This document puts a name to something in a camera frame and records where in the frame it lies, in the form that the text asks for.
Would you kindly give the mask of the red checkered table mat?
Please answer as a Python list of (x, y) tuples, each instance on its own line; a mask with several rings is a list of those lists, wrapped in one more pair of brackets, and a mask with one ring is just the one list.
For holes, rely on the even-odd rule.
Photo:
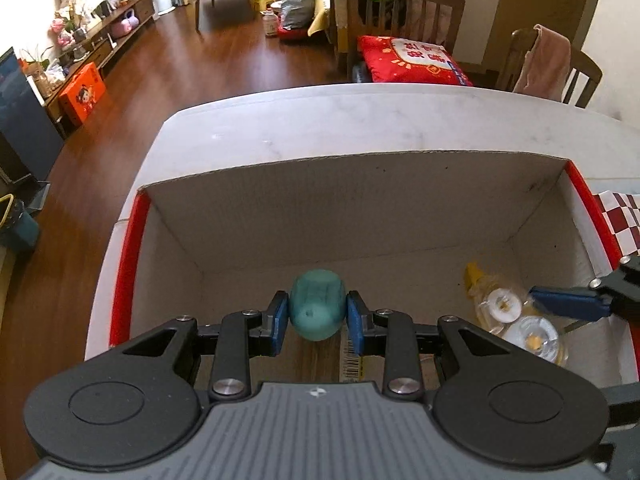
[(604, 191), (594, 196), (623, 256), (638, 255), (640, 249), (640, 195)]

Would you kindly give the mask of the white green tube bottle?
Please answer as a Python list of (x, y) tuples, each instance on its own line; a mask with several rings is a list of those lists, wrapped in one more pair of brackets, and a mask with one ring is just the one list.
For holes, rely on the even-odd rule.
[(357, 356), (348, 333), (341, 332), (340, 341), (340, 382), (362, 382), (363, 362), (362, 357)]

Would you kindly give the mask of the teal trash bin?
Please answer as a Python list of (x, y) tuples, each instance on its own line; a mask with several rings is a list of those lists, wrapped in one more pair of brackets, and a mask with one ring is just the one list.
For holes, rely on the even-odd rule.
[(25, 204), (13, 194), (1, 197), (1, 245), (14, 254), (32, 252), (38, 242), (40, 227)]

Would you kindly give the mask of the red printed cushion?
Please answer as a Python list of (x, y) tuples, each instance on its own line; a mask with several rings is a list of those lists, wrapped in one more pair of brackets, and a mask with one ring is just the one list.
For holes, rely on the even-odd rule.
[(373, 82), (448, 84), (469, 87), (472, 82), (438, 44), (385, 36), (361, 36), (358, 50)]

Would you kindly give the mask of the dark blue appliance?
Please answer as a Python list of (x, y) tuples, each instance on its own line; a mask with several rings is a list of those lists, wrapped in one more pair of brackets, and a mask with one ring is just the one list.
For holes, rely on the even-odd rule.
[(1, 55), (1, 170), (10, 182), (46, 180), (64, 141), (39, 103), (12, 48)]

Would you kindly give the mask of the red cardboard box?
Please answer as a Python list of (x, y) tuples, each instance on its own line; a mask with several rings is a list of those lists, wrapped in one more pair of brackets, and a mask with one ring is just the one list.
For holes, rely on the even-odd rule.
[(570, 287), (611, 272), (620, 237), (577, 167), (528, 153), (307, 158), (160, 177), (134, 193), (107, 341), (179, 315), (261, 309), (311, 269), (371, 309), (472, 318), (463, 272)]

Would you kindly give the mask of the wooden tv console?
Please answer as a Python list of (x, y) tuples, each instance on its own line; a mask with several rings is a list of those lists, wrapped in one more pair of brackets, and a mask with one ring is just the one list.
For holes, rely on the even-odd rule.
[(139, 32), (151, 25), (153, 18), (152, 0), (129, 0), (89, 30), (84, 40), (72, 44), (54, 62), (44, 65), (41, 61), (32, 61), (23, 66), (23, 72), (32, 78), (36, 96), (43, 99), (43, 108), (62, 138), (66, 139), (77, 129), (58, 104), (58, 94), (70, 78), (82, 66), (93, 62), (104, 81), (111, 65), (137, 38)]

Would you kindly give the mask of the wooden dining chair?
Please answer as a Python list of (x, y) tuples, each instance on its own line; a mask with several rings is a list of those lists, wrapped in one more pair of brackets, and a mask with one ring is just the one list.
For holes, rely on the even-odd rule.
[(362, 36), (387, 36), (438, 44), (454, 52), (465, 0), (346, 0), (347, 75), (362, 81)]

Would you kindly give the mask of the orange gift box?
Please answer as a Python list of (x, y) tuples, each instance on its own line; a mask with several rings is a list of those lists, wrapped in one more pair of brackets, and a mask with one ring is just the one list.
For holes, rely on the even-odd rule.
[(80, 127), (104, 96), (106, 87), (96, 67), (90, 62), (82, 66), (58, 94), (58, 104), (66, 118)]

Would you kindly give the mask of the chair with pink towel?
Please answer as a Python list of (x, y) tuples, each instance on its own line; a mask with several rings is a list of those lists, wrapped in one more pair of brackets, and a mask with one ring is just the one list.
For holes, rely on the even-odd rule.
[(541, 24), (514, 30), (495, 88), (586, 108), (602, 79), (599, 65)]

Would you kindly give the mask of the clear correction tape dispenser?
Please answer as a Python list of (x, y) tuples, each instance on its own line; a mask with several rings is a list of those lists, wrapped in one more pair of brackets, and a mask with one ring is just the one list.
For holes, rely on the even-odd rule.
[(561, 333), (521, 287), (500, 275), (485, 273), (476, 262), (465, 266), (463, 279), (477, 322), (486, 332), (538, 358), (566, 364), (568, 353)]

